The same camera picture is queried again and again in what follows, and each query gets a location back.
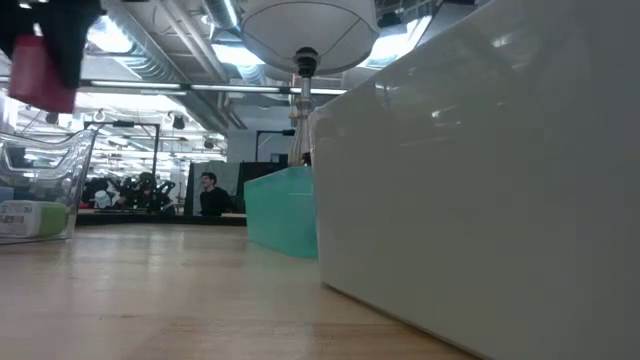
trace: dark hair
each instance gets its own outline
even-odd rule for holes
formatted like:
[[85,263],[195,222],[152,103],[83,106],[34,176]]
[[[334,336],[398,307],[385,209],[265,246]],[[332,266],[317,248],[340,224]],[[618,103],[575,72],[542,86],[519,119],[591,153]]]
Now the dark hair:
[[200,177],[208,177],[209,180],[213,180],[214,184],[218,183],[218,177],[216,176],[216,174],[212,173],[212,172],[204,172],[202,173],[202,175],[200,175]]

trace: red object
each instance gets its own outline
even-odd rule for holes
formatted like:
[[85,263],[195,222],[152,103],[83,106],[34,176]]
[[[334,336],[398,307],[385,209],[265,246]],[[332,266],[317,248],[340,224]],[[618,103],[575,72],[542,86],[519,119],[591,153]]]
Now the red object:
[[10,97],[49,112],[73,112],[76,89],[69,89],[60,81],[44,38],[18,37],[12,60]]

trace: label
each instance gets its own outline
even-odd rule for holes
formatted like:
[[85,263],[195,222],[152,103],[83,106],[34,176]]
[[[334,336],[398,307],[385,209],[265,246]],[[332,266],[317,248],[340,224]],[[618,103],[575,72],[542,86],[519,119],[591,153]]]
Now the label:
[[29,236],[27,218],[33,217],[33,204],[3,203],[0,205],[0,234],[11,236]]

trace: plastic bin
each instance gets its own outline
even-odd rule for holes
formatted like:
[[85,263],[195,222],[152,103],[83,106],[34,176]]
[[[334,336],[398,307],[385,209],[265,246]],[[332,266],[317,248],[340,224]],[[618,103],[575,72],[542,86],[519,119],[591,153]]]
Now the plastic bin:
[[318,257],[310,167],[292,167],[247,181],[249,241],[289,256]]
[[95,132],[61,143],[0,133],[0,244],[73,236]]

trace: black shirt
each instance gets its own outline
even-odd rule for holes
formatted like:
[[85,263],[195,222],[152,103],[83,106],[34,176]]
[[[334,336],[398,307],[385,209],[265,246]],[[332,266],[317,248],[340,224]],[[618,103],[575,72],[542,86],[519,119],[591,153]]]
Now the black shirt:
[[219,187],[213,188],[211,191],[202,192],[200,194],[200,206],[202,207],[200,213],[204,216],[220,216],[223,212],[235,208],[231,201],[231,196]]

